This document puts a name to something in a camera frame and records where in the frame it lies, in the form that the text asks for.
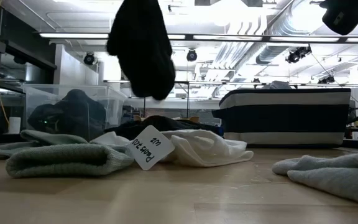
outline handwritten label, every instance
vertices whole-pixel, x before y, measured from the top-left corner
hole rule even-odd
[[[147,126],[129,145],[132,155],[143,170],[149,170],[171,153],[175,146],[152,125]]]

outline wooden table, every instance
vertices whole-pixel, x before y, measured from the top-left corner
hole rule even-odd
[[[249,162],[195,169],[136,165],[104,178],[12,179],[0,160],[0,223],[358,224],[358,204],[290,182],[274,162],[340,150],[252,149]]]

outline transparent storage box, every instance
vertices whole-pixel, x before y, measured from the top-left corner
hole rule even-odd
[[[126,95],[108,86],[23,85],[27,129],[92,140],[119,126]]]

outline black cloth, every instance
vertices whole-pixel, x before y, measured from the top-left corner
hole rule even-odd
[[[138,97],[165,99],[175,81],[172,47],[157,0],[124,0],[107,41]]]
[[[118,127],[109,128],[104,130],[105,132],[114,131],[118,136],[125,137],[129,140],[133,140],[138,136],[147,126],[152,125],[159,131],[176,131],[185,129],[203,129],[212,131],[220,136],[223,133],[219,130],[219,127],[215,127],[207,124],[194,123],[189,120],[174,120],[164,116],[150,116],[144,121],[128,121]]]
[[[106,125],[104,106],[82,90],[71,90],[54,105],[35,108],[27,120],[35,130],[52,134],[72,134],[92,140],[103,134]]]

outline ceiling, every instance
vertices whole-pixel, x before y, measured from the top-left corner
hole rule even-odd
[[[209,6],[205,2],[215,3]],[[293,8],[291,15],[284,11],[281,18],[271,22],[289,2],[264,0],[264,6],[260,8],[248,7],[241,0],[159,0],[169,34],[262,34],[269,23],[274,26],[288,22],[300,35],[337,35],[321,22],[324,11],[316,5],[310,5],[310,0],[295,0],[307,4]],[[9,0],[4,1],[3,6],[40,32],[107,33],[121,3],[120,0]],[[276,31],[270,29],[268,32],[273,35]],[[358,35],[358,26],[351,35]],[[96,55],[103,55],[105,42],[64,40],[60,43],[77,55],[88,51],[102,52]],[[289,45],[266,65],[255,62],[257,54],[266,45],[172,41],[172,47],[175,52],[172,59],[177,70],[194,72],[196,75],[193,77],[197,81],[202,73],[200,64],[206,62],[212,67],[235,69],[235,75],[230,76],[232,81],[240,78],[242,82],[250,82],[257,77],[262,82],[282,80],[297,83],[316,83],[326,73],[325,70],[333,70],[336,80],[346,83],[351,73],[354,74],[351,69],[358,64],[358,45],[349,44],[311,44],[313,55],[294,64],[288,64],[285,57],[299,46]],[[186,61],[188,49],[196,49],[197,61]],[[217,77],[225,78],[225,75],[210,72],[207,77],[216,80]]]

